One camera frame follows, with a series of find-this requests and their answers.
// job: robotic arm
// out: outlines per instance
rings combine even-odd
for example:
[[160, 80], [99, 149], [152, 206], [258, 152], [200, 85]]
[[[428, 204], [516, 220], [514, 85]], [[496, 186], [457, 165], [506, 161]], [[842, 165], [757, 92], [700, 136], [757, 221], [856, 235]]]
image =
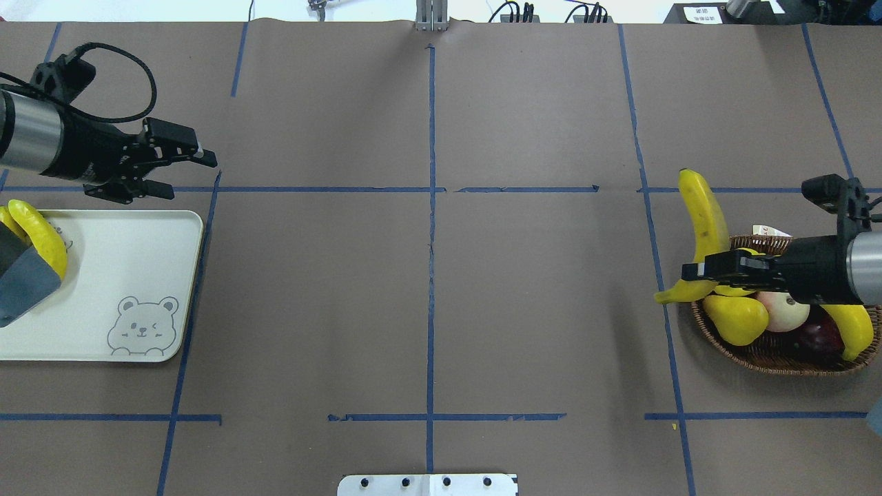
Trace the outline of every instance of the robotic arm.
[[802, 193], [836, 215], [836, 236], [794, 239], [781, 256], [716, 253], [684, 264], [683, 279], [788, 292], [804, 304], [882, 304], [882, 232], [871, 231], [882, 215], [870, 214], [882, 199], [868, 201], [859, 179], [835, 174], [804, 181]]
[[[81, 57], [107, 49], [140, 65], [150, 80], [151, 101], [143, 112], [105, 118], [87, 114], [71, 102], [92, 82], [95, 68]], [[146, 116], [156, 103], [156, 83], [134, 55], [104, 43], [87, 43], [55, 62], [40, 64], [30, 83], [0, 72], [17, 86], [0, 85], [0, 167], [24, 170], [83, 184], [95, 198], [129, 204], [134, 198], [175, 197], [171, 184], [145, 179], [157, 167], [195, 162], [216, 167], [189, 127], [148, 117], [138, 134], [112, 124]]]

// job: wicker basket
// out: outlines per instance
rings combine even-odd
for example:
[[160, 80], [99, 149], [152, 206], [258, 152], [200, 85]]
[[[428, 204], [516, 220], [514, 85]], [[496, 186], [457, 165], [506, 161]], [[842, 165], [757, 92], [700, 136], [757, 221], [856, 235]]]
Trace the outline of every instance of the wicker basket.
[[[732, 248], [752, 248], [760, 253], [780, 255], [787, 250], [789, 237], [779, 236], [734, 236], [731, 238]], [[861, 352], [853, 362], [838, 360], [828, 364], [805, 362], [788, 353], [786, 336], [781, 333], [764, 332], [756, 341], [748, 346], [734, 346], [722, 340], [714, 323], [707, 317], [701, 302], [692, 302], [691, 312], [698, 322], [699, 330], [723, 355], [733, 362], [757, 372], [778, 375], [810, 375], [835, 376], [856, 372], [867, 366], [876, 356], [879, 349], [880, 321], [882, 308], [867, 306], [867, 312], [873, 323], [873, 342], [869, 348]]]

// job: bear face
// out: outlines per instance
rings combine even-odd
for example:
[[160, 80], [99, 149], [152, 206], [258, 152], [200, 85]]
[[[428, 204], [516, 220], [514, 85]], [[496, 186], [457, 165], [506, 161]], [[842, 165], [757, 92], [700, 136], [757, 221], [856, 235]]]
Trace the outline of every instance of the bear face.
[[178, 303], [164, 297], [159, 303], [140, 303], [135, 297], [119, 302], [119, 317], [108, 332], [112, 355], [164, 355], [175, 343], [177, 331], [173, 316]]

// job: silver cylinder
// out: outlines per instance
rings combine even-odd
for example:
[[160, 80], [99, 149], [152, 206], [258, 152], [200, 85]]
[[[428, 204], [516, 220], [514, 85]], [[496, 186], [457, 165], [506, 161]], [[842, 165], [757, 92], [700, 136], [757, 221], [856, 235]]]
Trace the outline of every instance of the silver cylinder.
[[848, 245], [848, 282], [864, 304], [882, 304], [882, 231], [862, 232]]
[[[61, 116], [51, 103], [13, 92], [7, 94], [12, 97], [14, 121], [9, 147], [0, 156], [0, 167], [24, 169], [40, 174], [55, 162], [61, 152], [64, 136]], [[2, 95], [0, 112], [6, 114]]]
[[726, 2], [726, 12], [735, 19], [744, 19], [747, 12], [759, 0], [729, 0]]

